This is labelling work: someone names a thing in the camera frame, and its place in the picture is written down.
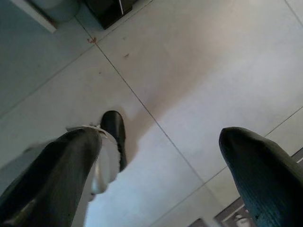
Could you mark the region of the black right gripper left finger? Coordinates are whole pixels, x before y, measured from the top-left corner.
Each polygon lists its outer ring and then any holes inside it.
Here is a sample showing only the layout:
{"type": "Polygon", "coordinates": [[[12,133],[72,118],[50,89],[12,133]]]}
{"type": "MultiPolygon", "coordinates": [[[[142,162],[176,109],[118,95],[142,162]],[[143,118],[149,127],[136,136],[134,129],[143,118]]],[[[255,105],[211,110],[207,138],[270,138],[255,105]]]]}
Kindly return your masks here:
{"type": "Polygon", "coordinates": [[[48,143],[0,196],[0,227],[71,227],[101,145],[93,128],[48,143]]]}

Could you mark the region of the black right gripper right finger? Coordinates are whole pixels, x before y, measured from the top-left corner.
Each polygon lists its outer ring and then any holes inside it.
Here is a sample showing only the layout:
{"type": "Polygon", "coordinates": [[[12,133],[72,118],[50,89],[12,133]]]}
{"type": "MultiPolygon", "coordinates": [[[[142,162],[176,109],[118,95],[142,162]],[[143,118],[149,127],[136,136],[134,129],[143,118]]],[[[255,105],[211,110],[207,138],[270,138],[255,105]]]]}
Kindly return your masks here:
{"type": "Polygon", "coordinates": [[[219,136],[221,154],[257,227],[303,227],[303,168],[279,145],[241,127],[219,136]]]}

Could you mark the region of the white furniture base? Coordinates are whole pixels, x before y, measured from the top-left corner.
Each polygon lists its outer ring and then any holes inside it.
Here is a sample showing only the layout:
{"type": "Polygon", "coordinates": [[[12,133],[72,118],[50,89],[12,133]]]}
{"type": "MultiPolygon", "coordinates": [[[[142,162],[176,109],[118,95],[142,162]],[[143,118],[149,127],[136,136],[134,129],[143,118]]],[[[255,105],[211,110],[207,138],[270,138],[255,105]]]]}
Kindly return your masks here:
{"type": "Polygon", "coordinates": [[[50,33],[60,23],[74,18],[80,9],[80,0],[9,0],[50,33]]]}

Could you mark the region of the black box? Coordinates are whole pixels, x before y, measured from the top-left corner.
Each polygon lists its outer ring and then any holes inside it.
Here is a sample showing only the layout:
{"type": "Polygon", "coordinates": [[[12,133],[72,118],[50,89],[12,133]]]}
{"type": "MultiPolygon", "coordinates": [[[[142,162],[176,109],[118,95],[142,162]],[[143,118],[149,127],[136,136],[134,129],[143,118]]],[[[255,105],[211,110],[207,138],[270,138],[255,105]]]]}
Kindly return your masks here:
{"type": "Polygon", "coordinates": [[[133,9],[135,0],[84,0],[103,29],[107,29],[133,9]]]}

